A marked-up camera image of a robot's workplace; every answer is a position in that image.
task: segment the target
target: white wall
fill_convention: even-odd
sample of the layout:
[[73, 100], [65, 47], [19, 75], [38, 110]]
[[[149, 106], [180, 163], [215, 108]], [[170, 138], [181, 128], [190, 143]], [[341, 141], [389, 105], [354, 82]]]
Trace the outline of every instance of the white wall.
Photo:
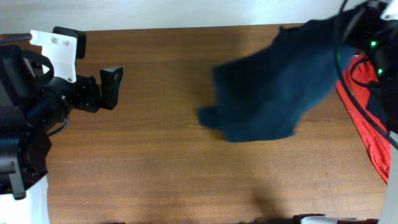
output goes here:
[[[349, 6], [364, 0], [350, 0]], [[0, 0], [0, 33], [301, 23], [342, 0]]]

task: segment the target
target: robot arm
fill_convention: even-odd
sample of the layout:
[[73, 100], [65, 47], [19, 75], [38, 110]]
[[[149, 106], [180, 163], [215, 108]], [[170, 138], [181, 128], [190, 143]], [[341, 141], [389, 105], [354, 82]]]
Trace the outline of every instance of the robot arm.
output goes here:
[[112, 110], [123, 77], [122, 67], [101, 70], [101, 85], [76, 75], [75, 60], [85, 56], [83, 32], [56, 27], [33, 30], [30, 38], [41, 55], [0, 45], [0, 223], [49, 223], [45, 158], [49, 136], [58, 131], [48, 132], [68, 121], [72, 109]]

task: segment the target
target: white robot part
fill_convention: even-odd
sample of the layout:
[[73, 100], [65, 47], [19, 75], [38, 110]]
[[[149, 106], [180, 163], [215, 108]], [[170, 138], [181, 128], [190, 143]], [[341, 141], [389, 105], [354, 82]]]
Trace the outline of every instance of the white robot part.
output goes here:
[[381, 19], [386, 21], [398, 19], [398, 0], [389, 1], [389, 5], [386, 10], [381, 14]]
[[50, 224], [47, 210], [47, 176], [26, 191], [26, 198], [15, 200], [12, 194], [0, 195], [0, 224]]
[[[54, 67], [54, 77], [76, 82], [76, 37], [32, 30], [30, 44], [42, 46], [42, 55], [50, 59]], [[43, 66], [43, 72], [49, 68]]]
[[301, 224], [337, 224], [337, 221], [343, 221], [342, 219], [329, 218], [329, 217], [305, 217], [301, 220]]
[[[398, 141], [398, 134], [390, 136]], [[386, 192], [386, 200], [379, 224], [396, 224], [398, 222], [398, 150], [391, 146], [391, 167]]]

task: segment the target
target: wooden tabletop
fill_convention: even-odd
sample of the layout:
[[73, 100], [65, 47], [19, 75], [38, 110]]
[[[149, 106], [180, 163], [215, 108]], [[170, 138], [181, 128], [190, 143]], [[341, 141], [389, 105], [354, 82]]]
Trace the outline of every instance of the wooden tabletop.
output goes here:
[[122, 65], [119, 104], [72, 111], [47, 157], [52, 223], [237, 223], [326, 213], [379, 218], [386, 185], [338, 95], [294, 137], [232, 144], [198, 124], [211, 68], [269, 45], [277, 26], [87, 33], [79, 75]]

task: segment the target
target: dark blue towel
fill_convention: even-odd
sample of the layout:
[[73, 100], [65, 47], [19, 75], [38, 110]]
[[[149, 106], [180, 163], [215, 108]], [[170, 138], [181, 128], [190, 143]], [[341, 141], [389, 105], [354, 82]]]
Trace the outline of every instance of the dark blue towel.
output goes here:
[[[356, 9], [344, 13], [342, 27]], [[213, 71], [218, 104], [198, 111], [200, 123], [220, 129], [231, 142], [287, 138], [304, 112], [323, 100], [338, 76], [333, 20], [281, 29], [268, 48]], [[357, 49], [341, 48], [347, 67]]]

